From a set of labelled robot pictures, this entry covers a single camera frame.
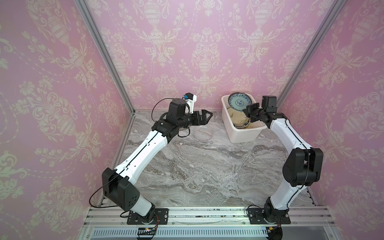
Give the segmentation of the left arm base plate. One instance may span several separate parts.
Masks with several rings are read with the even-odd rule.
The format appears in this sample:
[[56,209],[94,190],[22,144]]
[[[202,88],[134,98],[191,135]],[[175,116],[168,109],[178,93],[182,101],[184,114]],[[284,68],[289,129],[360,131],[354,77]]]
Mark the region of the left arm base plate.
[[128,225],[166,225],[168,223],[169,209],[155,208],[147,216],[141,216],[130,211],[127,219]]

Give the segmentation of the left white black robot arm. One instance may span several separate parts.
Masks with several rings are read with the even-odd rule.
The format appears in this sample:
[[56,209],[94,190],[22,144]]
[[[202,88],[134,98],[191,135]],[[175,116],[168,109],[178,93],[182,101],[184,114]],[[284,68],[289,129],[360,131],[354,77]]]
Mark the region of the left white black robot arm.
[[154,156],[179,135],[180,129],[207,125],[213,113],[195,111],[194,101],[172,99],[166,113],[154,122],[151,131],[137,149],[114,169],[102,173],[102,190],[106,198],[124,211],[138,214],[144,223],[155,217],[156,206],[143,197],[135,184]]

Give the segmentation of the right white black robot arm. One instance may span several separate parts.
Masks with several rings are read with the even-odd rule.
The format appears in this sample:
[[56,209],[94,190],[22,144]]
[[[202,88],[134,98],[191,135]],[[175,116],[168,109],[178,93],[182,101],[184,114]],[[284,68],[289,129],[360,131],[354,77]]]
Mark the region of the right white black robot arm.
[[312,147],[294,130],[285,114],[277,112],[277,97],[263,96],[262,103],[248,105],[243,112],[250,122],[263,122],[281,140],[288,152],[278,190],[264,205],[264,219],[274,224],[285,218],[294,199],[321,176],[324,153]]

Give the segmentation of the blue floral patterned plate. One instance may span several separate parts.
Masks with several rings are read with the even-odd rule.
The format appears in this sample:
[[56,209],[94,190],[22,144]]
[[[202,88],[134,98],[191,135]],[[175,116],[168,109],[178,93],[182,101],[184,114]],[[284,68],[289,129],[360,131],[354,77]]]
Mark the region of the blue floral patterned plate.
[[229,106],[236,111],[242,112],[247,108],[247,106],[253,103],[251,97],[245,93],[232,93],[228,97]]

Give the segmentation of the cream plate with willow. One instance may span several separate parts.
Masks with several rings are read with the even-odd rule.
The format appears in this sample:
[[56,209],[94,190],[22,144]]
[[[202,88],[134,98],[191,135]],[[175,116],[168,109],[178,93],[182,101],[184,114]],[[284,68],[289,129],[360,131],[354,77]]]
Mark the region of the cream plate with willow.
[[250,124],[250,119],[246,117],[244,112],[237,111],[231,107],[227,108],[227,112],[236,129],[245,129]]

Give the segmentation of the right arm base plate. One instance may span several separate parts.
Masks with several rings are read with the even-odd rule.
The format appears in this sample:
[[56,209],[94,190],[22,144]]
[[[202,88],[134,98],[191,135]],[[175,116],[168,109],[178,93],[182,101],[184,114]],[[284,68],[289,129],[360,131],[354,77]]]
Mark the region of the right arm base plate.
[[291,219],[288,211],[283,210],[262,210],[260,208],[251,208],[247,210],[251,225],[289,225]]

